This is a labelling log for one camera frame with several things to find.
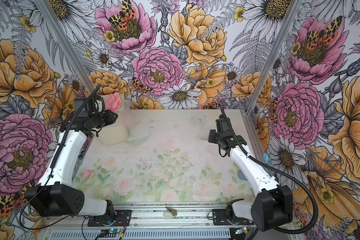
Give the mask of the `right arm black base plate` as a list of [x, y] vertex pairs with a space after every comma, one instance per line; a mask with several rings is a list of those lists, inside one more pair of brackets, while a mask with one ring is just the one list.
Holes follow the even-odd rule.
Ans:
[[208, 213], [208, 218], [213, 221], [214, 226], [249, 226], [252, 224], [251, 220], [236, 218], [226, 209], [213, 209], [211, 214]]

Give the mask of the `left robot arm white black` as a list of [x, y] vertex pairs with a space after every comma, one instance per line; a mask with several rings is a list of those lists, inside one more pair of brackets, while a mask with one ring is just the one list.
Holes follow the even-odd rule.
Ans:
[[25, 198], [42, 217], [90, 216], [110, 224], [116, 213], [110, 200], [95, 200], [73, 188], [79, 155], [93, 132], [115, 123], [117, 114], [105, 109], [100, 96], [74, 101], [75, 111], [63, 121], [57, 148], [39, 182]]

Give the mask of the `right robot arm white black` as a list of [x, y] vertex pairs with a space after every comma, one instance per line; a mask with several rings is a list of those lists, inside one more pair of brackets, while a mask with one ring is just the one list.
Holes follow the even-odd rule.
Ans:
[[210, 130], [209, 143], [217, 144], [233, 160], [246, 177], [255, 196], [251, 204], [243, 199], [228, 202], [228, 221], [232, 224], [255, 224], [262, 232], [291, 223], [293, 196], [290, 188], [281, 186], [274, 176], [256, 163], [245, 140], [232, 132], [229, 118], [220, 115], [216, 120], [216, 127], [215, 130]]

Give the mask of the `green dustpan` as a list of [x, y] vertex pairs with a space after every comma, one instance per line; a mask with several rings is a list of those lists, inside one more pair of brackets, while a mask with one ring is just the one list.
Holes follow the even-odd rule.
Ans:
[[111, 110], [113, 113], [119, 112], [123, 109], [124, 93], [114, 93], [103, 97], [105, 101], [106, 110]]

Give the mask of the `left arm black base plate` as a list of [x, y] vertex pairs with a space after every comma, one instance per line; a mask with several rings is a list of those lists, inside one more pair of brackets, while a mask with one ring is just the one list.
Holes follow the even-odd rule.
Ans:
[[128, 227], [132, 219], [132, 210], [115, 210], [113, 219], [94, 217], [87, 223], [88, 227]]

